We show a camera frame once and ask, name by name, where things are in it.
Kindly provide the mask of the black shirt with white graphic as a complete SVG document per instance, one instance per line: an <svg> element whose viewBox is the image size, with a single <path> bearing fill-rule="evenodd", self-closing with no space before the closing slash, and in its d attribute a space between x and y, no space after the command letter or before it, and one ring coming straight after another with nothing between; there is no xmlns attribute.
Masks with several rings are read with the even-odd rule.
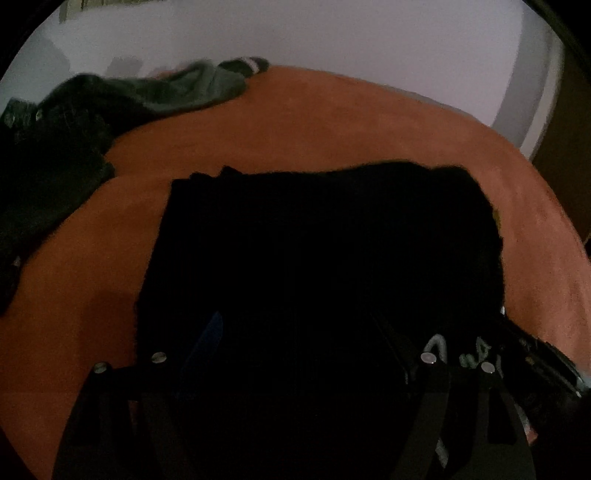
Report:
<svg viewBox="0 0 591 480"><path fill-rule="evenodd" d="M531 479L501 376L492 206L461 167L172 183L135 306L163 376L90 373L57 479Z"/></svg>

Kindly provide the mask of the dark striped sock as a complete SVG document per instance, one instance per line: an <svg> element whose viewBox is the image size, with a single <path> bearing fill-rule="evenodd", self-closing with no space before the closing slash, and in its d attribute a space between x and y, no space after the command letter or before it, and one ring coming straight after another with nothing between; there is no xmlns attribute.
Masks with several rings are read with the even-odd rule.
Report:
<svg viewBox="0 0 591 480"><path fill-rule="evenodd" d="M270 62L262 57L239 57L223 61L218 64L218 67L229 72L238 73L244 78L250 78L269 70Z"/></svg>

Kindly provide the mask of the dark jeans pile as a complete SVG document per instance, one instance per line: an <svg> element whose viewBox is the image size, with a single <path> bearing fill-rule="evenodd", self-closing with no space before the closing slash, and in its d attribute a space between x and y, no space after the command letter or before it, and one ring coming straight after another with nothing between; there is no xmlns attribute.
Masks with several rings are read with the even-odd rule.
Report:
<svg viewBox="0 0 591 480"><path fill-rule="evenodd" d="M104 155L149 116L136 79L78 74L40 102L11 99L1 114L1 309L24 263L114 175Z"/></svg>

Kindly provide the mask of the orange fleece bed blanket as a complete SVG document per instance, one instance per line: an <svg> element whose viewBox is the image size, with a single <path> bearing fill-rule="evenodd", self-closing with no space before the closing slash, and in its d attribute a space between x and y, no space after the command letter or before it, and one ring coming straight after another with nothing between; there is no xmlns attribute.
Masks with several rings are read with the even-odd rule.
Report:
<svg viewBox="0 0 591 480"><path fill-rule="evenodd" d="M581 239L534 166L473 118L373 83L274 66L235 100L128 133L107 158L115 177L27 262L1 321L1 425L39 479L52 474L91 366L131 361L132 307L170 182L195 171L314 171L388 159L462 165L500 215L509 317L590 366Z"/></svg>

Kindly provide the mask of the grey-green fleece garment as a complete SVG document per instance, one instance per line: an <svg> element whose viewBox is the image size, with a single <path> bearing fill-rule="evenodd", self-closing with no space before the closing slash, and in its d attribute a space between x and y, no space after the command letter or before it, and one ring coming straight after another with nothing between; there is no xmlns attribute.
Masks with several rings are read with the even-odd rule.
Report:
<svg viewBox="0 0 591 480"><path fill-rule="evenodd" d="M201 109L242 94L246 77L208 60L193 62L164 78L105 79L104 82L147 111L168 114Z"/></svg>

